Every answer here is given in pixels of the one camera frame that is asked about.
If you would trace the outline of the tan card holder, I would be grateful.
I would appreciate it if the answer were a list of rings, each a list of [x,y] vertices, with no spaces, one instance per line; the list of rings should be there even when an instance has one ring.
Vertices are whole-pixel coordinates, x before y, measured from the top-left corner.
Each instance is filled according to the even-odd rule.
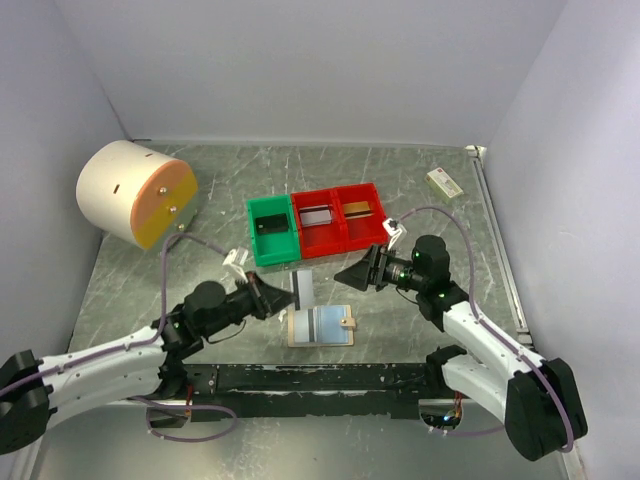
[[[354,345],[357,325],[350,305],[325,305],[313,308],[317,309],[317,342],[314,344],[293,343],[293,315],[296,310],[290,308],[287,312],[289,347],[346,347]]]

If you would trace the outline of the silver VIP credit card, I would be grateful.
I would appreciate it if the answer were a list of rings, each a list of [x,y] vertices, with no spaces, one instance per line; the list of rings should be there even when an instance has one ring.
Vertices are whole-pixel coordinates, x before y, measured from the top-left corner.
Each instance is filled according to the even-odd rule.
[[[299,209],[298,214],[303,228],[331,224],[334,220],[334,215],[329,205],[303,207]]]

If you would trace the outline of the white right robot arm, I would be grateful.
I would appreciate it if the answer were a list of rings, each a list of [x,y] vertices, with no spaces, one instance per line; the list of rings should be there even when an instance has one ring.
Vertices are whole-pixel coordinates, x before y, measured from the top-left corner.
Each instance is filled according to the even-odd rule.
[[[423,318],[458,342],[428,355],[426,390],[439,398],[455,391],[474,400],[502,423],[524,458],[538,460],[587,434],[571,367],[525,348],[489,320],[452,280],[442,238],[419,237],[409,259],[373,245],[334,279],[359,291],[392,285],[414,293]]]

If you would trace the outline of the grey striped credit card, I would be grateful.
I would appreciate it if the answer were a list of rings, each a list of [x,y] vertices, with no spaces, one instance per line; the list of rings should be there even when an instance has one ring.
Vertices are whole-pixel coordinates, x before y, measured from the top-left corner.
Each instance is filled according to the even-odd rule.
[[[290,273],[290,286],[297,299],[296,310],[312,308],[315,305],[313,274],[311,269],[294,270]]]

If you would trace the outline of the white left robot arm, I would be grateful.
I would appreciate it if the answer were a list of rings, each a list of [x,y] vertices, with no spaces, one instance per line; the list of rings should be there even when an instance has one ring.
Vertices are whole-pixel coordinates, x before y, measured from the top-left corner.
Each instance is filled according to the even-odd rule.
[[[123,399],[173,399],[187,385],[185,358],[214,334],[252,316],[265,320],[295,303],[295,293],[250,272],[232,292],[200,283],[166,317],[121,339],[38,358],[30,350],[1,366],[1,452],[16,452],[88,410]]]

